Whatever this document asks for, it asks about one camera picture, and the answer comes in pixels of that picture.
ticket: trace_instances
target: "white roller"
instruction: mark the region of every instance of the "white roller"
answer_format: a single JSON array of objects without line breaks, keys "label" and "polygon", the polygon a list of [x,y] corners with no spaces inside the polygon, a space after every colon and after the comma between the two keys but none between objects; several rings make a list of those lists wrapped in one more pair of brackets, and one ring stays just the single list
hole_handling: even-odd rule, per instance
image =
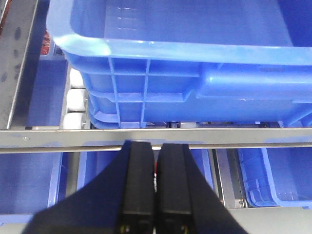
[{"label": "white roller", "polygon": [[86,115],[84,113],[68,113],[64,116],[63,129],[79,130],[83,128],[85,122]]},{"label": "white roller", "polygon": [[67,108],[70,111],[85,111],[88,93],[85,89],[70,89],[67,93]]},{"label": "white roller", "polygon": [[69,73],[70,85],[73,88],[83,89],[83,80],[80,71],[72,68]]}]

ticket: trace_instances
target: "metal rack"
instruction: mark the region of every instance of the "metal rack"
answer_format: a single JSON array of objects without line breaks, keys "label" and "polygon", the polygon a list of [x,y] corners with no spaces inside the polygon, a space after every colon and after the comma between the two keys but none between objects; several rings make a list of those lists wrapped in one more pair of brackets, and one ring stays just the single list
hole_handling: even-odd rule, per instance
[{"label": "metal rack", "polygon": [[[6,2],[0,1],[0,7]],[[215,191],[243,226],[254,216],[259,219],[258,222],[253,220],[254,225],[259,227],[259,223],[281,215],[283,219],[271,223],[268,230],[290,233],[300,227],[302,231],[299,232],[310,233],[307,220],[312,217],[311,211],[248,208],[234,149],[312,147],[312,128],[224,128],[212,125],[183,128],[182,125],[182,128],[164,129],[59,130],[58,126],[36,126],[26,130],[48,5],[48,0],[14,0],[6,17],[0,36],[0,153],[112,151],[119,150],[126,139],[150,141],[155,150],[164,142],[191,142],[191,149],[210,149]],[[72,154],[73,167],[77,167],[78,157],[78,154]],[[73,184],[76,179],[73,174],[68,181]],[[74,187],[68,189],[68,194],[74,192]],[[290,221],[296,218],[297,224],[291,224]],[[287,223],[292,226],[285,229]],[[264,233],[265,226],[261,228],[259,233]]]}]

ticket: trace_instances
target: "red object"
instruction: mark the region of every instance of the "red object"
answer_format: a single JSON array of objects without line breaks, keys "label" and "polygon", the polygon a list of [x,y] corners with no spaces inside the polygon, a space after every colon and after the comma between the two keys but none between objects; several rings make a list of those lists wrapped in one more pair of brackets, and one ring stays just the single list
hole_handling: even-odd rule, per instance
[{"label": "red object", "polygon": [[51,44],[51,37],[48,34],[47,31],[45,31],[45,34],[43,36],[43,41],[42,41],[42,47],[41,47],[41,55],[47,55],[50,50],[50,44]]}]

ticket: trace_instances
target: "blue plastic bin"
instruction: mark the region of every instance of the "blue plastic bin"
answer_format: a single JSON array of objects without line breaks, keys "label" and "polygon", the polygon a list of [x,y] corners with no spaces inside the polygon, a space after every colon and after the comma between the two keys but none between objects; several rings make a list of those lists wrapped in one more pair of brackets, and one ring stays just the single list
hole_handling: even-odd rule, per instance
[{"label": "blue plastic bin", "polygon": [[311,0],[51,0],[98,128],[312,124]]},{"label": "blue plastic bin", "polygon": [[[194,160],[208,184],[213,188],[213,179],[207,150],[191,150]],[[77,189],[81,189],[96,177],[114,159],[118,151],[81,152]]]},{"label": "blue plastic bin", "polygon": [[[59,126],[64,56],[41,56],[27,126]],[[25,223],[65,197],[67,153],[0,154],[0,224]]]},{"label": "blue plastic bin", "polygon": [[252,206],[312,208],[312,148],[240,149],[239,157]]}]

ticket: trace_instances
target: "blue plastic crate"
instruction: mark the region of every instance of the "blue plastic crate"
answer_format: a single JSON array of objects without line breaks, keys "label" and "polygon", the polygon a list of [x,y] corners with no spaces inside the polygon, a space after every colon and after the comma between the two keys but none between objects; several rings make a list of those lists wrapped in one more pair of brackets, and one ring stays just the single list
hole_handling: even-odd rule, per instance
[{"label": "blue plastic crate", "polygon": [[312,208],[312,148],[239,149],[239,157],[252,206]]},{"label": "blue plastic crate", "polygon": [[310,0],[51,0],[47,27],[98,128],[312,124]]},{"label": "blue plastic crate", "polygon": [[[213,189],[213,179],[207,150],[191,150],[193,158],[206,181]],[[81,189],[96,177],[114,159],[118,151],[81,152],[77,189]]]}]

